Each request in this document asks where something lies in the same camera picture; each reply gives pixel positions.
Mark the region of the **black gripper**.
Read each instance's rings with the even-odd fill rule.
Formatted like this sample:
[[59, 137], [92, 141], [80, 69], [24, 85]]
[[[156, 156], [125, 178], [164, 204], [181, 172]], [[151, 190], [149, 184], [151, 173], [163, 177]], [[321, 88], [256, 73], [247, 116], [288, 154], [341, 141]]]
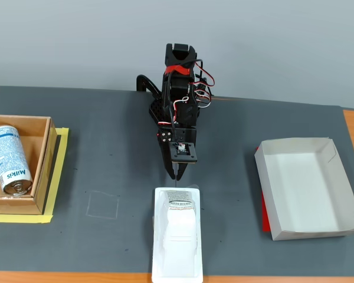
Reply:
[[175, 171], [173, 169], [173, 164], [171, 160], [171, 152], [169, 149], [169, 142], [185, 142], [185, 143], [196, 143], [196, 128], [181, 128], [177, 127], [172, 129], [171, 126], [162, 126], [158, 129], [157, 133], [158, 143], [160, 150], [162, 152], [163, 164], [172, 180], [180, 181], [186, 168], [187, 163], [178, 163], [178, 171], [175, 176]]

